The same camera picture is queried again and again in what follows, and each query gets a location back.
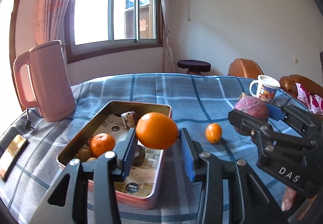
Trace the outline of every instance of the brown leather sofa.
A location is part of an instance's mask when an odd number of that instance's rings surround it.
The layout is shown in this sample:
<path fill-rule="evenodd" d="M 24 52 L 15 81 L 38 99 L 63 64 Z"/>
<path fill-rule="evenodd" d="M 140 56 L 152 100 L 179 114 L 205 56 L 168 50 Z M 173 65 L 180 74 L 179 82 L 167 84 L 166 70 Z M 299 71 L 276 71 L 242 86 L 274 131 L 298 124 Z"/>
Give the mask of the brown leather sofa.
<path fill-rule="evenodd" d="M 229 66 L 229 76 L 246 77 L 258 79 L 259 75 L 263 75 L 259 65 L 250 59 L 237 58 Z"/>
<path fill-rule="evenodd" d="M 295 83 L 300 83 L 311 94 L 315 94 L 323 98 L 323 87 L 321 87 L 319 84 L 308 79 L 305 76 L 301 76 L 301 75 L 283 76 L 280 79 L 279 83 L 280 83 L 280 87 L 295 99 L 297 99 L 297 95 L 298 95 L 297 87 Z"/>

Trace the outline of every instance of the printed mug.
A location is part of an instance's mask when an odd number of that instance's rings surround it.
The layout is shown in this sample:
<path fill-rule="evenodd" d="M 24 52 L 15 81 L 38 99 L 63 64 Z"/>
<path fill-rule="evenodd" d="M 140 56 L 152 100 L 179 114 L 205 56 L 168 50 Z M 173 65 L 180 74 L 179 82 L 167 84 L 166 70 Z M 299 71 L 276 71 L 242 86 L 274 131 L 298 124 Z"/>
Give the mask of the printed mug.
<path fill-rule="evenodd" d="M 251 87 L 256 83 L 258 84 L 258 88 L 257 93 L 254 94 L 251 92 Z M 266 103 L 271 103 L 279 87 L 280 84 L 275 78 L 272 78 L 267 75 L 259 75 L 258 80 L 253 80 L 250 83 L 249 91 L 252 96 L 260 98 Z"/>

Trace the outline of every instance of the stool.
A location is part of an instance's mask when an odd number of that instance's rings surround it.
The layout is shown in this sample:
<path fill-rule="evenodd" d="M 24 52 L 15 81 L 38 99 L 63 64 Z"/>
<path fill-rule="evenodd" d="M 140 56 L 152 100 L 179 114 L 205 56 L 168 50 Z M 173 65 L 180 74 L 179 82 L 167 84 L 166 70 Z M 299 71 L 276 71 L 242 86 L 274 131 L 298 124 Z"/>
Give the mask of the stool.
<path fill-rule="evenodd" d="M 210 72 L 211 64 L 199 60 L 179 60 L 177 62 L 179 68 L 188 68 L 188 75 L 201 75 L 201 72 Z"/>

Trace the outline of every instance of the orange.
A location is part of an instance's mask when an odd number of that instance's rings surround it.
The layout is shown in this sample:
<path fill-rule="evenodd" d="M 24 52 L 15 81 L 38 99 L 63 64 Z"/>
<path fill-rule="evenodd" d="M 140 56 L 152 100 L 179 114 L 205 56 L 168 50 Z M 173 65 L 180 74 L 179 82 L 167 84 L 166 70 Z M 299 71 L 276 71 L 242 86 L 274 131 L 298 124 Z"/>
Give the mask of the orange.
<path fill-rule="evenodd" d="M 205 130 L 205 137 L 210 143 L 217 143 L 222 137 L 222 128 L 219 124 L 209 124 Z"/>
<path fill-rule="evenodd" d="M 116 145 L 114 138 L 106 133 L 95 135 L 91 139 L 91 150 L 94 156 L 99 157 L 107 151 L 113 150 Z"/>
<path fill-rule="evenodd" d="M 178 137 L 176 123 L 161 113 L 147 113 L 143 115 L 136 126 L 139 141 L 147 148 L 170 148 Z"/>

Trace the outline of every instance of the table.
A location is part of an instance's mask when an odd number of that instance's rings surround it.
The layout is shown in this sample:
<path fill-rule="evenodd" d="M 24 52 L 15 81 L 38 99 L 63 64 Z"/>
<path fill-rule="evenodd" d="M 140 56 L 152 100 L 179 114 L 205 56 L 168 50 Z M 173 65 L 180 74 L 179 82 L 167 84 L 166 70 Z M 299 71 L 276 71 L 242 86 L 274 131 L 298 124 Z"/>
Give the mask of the table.
<path fill-rule="evenodd" d="M 185 74 L 136 74 L 93 79 L 72 87 L 77 107 L 58 122 L 45 122 L 37 108 L 30 110 L 35 131 L 25 129 L 23 113 L 4 133 L 2 140 L 16 134 L 25 136 L 29 145 L 17 160 L 7 182 L 0 180 L 0 196 L 20 223 L 28 223 L 42 197 L 60 174 L 56 156 L 106 103 L 111 100 L 168 104 L 178 127 L 186 127 L 193 140 L 220 159 L 245 159 L 280 204 L 285 185 L 256 167 L 256 146 L 250 137 L 235 132 L 227 114 L 241 92 L 249 93 L 252 80 L 229 76 Z M 305 108 L 282 90 L 274 104 L 294 104 Z M 217 144 L 206 141 L 204 131 L 219 123 L 223 138 Z M 282 121 L 269 120 L 276 131 L 297 133 Z M 224 218 L 228 217 L 228 190 L 224 191 Z M 122 223 L 195 223 L 200 198 L 200 183 L 192 183 L 185 173 L 179 144 L 167 150 L 158 204 L 143 210 L 119 204 Z M 93 194 L 88 196 L 88 222 L 93 223 Z"/>

